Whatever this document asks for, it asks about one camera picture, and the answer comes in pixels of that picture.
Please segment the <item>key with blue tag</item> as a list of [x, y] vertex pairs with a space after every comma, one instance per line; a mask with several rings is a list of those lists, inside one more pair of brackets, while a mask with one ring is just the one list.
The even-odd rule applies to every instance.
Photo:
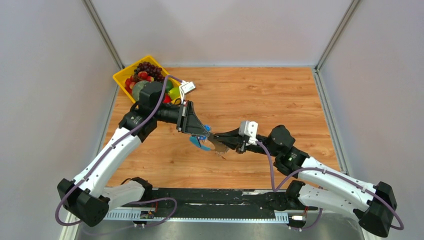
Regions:
[[205, 125], [204, 127], [208, 132], [211, 132], [212, 128], [209, 125]]

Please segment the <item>metal key plate blue handle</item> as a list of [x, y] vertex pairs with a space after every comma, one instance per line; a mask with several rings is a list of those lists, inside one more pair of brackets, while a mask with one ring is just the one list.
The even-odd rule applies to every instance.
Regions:
[[208, 137], [205, 136], [190, 136], [189, 141], [197, 148], [214, 153], [216, 156], [225, 160], [224, 154], [228, 152], [229, 148], [222, 143], [217, 142], [213, 139], [213, 133], [208, 132]]

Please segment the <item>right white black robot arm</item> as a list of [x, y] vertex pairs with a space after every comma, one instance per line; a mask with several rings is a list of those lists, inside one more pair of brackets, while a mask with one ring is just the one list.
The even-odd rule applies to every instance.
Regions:
[[316, 207], [344, 215], [367, 232], [386, 238], [396, 213], [397, 201], [391, 185], [358, 180], [334, 170], [295, 147], [295, 138], [284, 125], [272, 129], [268, 136], [257, 133], [258, 123], [243, 121], [239, 128], [215, 133], [213, 139], [243, 154], [264, 154], [274, 169], [294, 180], [286, 189], [285, 201], [292, 209]]

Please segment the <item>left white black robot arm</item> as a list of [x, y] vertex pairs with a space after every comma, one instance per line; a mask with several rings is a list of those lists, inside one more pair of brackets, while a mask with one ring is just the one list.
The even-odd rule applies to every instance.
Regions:
[[72, 180], [62, 179], [57, 190], [60, 206], [89, 227], [98, 225], [113, 209], [137, 203], [147, 207], [153, 201], [153, 186], [133, 177], [127, 183], [108, 187], [107, 183], [130, 153], [157, 128], [158, 122], [171, 123], [183, 134], [207, 138], [210, 134], [198, 119], [192, 101], [179, 105], [163, 103], [165, 85], [148, 82], [139, 92], [139, 100], [124, 115], [107, 145]]

